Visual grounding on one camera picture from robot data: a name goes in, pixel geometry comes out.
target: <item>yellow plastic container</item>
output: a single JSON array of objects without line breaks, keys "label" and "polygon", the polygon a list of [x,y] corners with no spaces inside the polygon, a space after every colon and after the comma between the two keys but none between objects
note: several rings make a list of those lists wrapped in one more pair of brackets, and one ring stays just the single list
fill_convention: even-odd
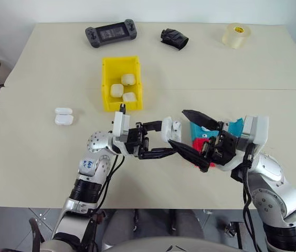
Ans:
[{"label": "yellow plastic container", "polygon": [[[123,92],[135,93],[137,101],[124,102],[121,97],[111,97],[111,86],[113,84],[120,84],[121,76],[125,74],[134,74],[135,84],[132,86],[124,86]],[[139,57],[131,56],[103,58],[101,94],[105,111],[118,111],[120,104],[122,103],[126,105],[126,110],[143,109]]]}]

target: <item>floor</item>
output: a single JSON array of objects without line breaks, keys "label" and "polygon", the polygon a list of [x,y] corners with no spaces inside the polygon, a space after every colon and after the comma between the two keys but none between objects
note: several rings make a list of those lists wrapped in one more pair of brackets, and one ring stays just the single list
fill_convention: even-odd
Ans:
[{"label": "floor", "polygon": [[[35,218],[42,235],[45,240],[51,237],[51,233],[56,224],[60,209],[48,209],[48,208],[12,208],[12,207],[0,207],[0,249],[11,248],[21,251],[31,251],[32,235],[28,220]],[[151,222],[160,221],[165,222],[164,210],[146,210],[147,214],[141,216],[147,216],[147,229],[141,233],[141,236],[154,236],[154,235],[166,235],[166,230],[163,230],[163,225],[160,225],[159,233],[156,233],[151,229]],[[241,210],[194,210],[200,225],[202,227],[204,238],[216,243],[226,244],[228,246],[237,247],[236,237],[229,237],[224,233],[224,228],[229,222],[243,222]],[[262,251],[267,251],[265,245],[265,234],[262,229],[262,221],[256,210],[251,211],[254,226],[256,227],[257,241]],[[107,221],[98,227],[97,231],[97,243],[101,247],[101,240],[103,232],[106,228]]]}]

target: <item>white table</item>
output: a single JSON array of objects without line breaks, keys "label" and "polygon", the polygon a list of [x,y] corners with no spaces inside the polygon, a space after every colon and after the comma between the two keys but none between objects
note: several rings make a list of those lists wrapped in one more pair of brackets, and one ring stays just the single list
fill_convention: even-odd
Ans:
[{"label": "white table", "polygon": [[[195,109],[218,120],[270,117],[264,151],[296,187],[296,45],[282,26],[250,26],[242,49],[220,43],[225,25],[137,24],[133,41],[92,48],[84,35],[100,24],[39,24],[0,92],[0,206],[61,207],[76,178],[86,141],[110,130],[103,112],[101,58],[139,55],[144,110],[137,121],[179,118]],[[160,43],[163,28],[190,38],[181,51]],[[54,124],[54,108],[73,108],[74,124]],[[149,133],[150,147],[166,146]],[[114,175],[105,208],[241,208],[240,183],[229,172],[201,173],[174,154],[161,160],[128,157]]]}]

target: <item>clear packing tape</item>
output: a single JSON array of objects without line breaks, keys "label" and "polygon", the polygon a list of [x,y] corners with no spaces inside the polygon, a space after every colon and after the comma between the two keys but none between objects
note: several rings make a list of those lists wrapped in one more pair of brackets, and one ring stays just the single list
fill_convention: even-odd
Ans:
[{"label": "clear packing tape", "polygon": [[251,35],[251,29],[243,24],[233,23],[229,24],[223,35],[223,44],[233,49],[242,47],[247,38]]}]

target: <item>wall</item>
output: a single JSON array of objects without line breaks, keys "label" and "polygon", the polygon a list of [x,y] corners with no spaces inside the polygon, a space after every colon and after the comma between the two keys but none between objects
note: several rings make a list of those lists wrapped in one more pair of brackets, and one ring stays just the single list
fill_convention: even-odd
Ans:
[{"label": "wall", "polygon": [[296,42],[296,0],[0,0],[0,59],[16,63],[35,23],[285,24]]}]

